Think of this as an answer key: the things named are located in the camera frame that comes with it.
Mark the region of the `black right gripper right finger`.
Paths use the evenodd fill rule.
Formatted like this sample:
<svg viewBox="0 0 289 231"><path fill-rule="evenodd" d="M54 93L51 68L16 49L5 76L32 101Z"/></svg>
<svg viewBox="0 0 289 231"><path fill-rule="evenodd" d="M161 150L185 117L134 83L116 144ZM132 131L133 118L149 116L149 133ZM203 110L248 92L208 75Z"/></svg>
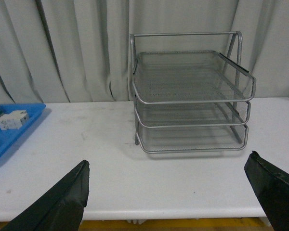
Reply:
<svg viewBox="0 0 289 231"><path fill-rule="evenodd" d="M251 187L275 231L289 231L289 174L253 151L244 166Z"/></svg>

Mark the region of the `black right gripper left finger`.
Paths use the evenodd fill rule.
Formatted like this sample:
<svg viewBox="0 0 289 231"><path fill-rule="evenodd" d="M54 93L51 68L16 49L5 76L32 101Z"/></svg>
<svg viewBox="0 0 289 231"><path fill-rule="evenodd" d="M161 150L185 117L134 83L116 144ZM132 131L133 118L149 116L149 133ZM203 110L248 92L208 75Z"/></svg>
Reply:
<svg viewBox="0 0 289 231"><path fill-rule="evenodd" d="M3 231L77 231L89 196L90 167L82 160Z"/></svg>

